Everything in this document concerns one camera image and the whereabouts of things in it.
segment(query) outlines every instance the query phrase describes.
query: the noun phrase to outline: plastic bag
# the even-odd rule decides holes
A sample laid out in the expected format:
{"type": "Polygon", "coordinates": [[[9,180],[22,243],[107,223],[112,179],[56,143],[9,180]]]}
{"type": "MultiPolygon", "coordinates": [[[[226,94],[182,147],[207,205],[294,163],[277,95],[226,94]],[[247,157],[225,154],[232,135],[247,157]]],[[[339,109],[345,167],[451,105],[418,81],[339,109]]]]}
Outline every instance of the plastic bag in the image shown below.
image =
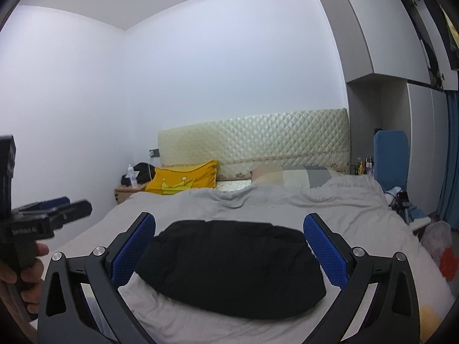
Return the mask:
{"type": "Polygon", "coordinates": [[[421,244],[432,256],[433,261],[440,267],[443,252],[453,245],[451,227],[445,221],[437,221],[425,228],[421,244]]]}

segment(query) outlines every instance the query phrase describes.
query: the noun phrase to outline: hand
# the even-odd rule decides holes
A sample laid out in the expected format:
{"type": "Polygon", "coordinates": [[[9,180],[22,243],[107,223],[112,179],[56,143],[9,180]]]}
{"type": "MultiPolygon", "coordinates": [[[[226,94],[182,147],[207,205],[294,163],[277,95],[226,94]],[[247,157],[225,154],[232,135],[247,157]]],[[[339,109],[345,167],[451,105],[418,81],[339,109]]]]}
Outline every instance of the hand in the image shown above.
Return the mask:
{"type": "MultiPolygon", "coordinates": [[[[49,253],[49,248],[43,243],[37,243],[38,256],[45,256],[49,253]]],[[[22,291],[21,297],[26,302],[27,310],[32,314],[38,313],[38,303],[40,302],[41,288],[43,280],[41,276],[43,274],[44,266],[40,259],[35,259],[35,263],[31,268],[27,268],[21,272],[20,278],[24,282],[35,284],[32,289],[28,291],[22,291]]],[[[11,268],[0,261],[0,280],[5,283],[13,284],[16,283],[17,275],[11,268]]]]}

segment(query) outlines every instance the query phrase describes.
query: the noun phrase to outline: blue chair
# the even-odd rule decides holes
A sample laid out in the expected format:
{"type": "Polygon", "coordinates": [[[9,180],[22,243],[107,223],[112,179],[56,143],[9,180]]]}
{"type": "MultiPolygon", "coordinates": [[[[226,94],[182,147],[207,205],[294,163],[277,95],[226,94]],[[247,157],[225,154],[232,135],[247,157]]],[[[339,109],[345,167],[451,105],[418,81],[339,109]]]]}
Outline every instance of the blue chair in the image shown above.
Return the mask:
{"type": "Polygon", "coordinates": [[[373,175],[383,191],[400,186],[406,191],[409,168],[408,139],[403,131],[378,131],[373,139],[373,175]]]}

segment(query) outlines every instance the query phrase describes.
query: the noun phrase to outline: cream headboard cover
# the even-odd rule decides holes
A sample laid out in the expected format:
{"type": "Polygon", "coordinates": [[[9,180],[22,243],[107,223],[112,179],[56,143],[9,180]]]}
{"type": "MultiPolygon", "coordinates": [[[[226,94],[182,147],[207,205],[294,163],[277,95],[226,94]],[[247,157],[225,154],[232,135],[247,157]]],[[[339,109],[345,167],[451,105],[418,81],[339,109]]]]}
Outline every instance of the cream headboard cover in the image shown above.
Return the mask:
{"type": "Polygon", "coordinates": [[[247,116],[158,133],[162,166],[220,162],[217,180],[246,180],[263,163],[349,172],[346,109],[247,116]]]}

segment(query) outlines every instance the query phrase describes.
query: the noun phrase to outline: metal screw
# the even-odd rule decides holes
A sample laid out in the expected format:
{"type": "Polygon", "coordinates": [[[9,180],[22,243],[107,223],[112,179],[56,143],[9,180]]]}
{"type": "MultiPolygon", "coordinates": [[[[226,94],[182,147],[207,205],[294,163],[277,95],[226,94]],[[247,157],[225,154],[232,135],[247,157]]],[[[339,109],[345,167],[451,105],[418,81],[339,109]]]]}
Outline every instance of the metal screw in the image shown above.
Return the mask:
{"type": "Polygon", "coordinates": [[[365,251],[363,250],[363,248],[360,247],[354,248],[352,250],[352,253],[357,257],[362,257],[363,255],[365,255],[365,251]]]}
{"type": "Polygon", "coordinates": [[[405,261],[406,260],[405,254],[403,254],[401,252],[397,252],[395,257],[397,257],[397,260],[399,260],[399,261],[405,261]]]}
{"type": "Polygon", "coordinates": [[[60,260],[62,257],[62,252],[56,252],[53,257],[51,257],[54,261],[60,260]]]}
{"type": "Polygon", "coordinates": [[[96,256],[101,256],[105,252],[105,247],[96,247],[96,248],[94,248],[94,251],[92,251],[92,252],[96,256]]]}

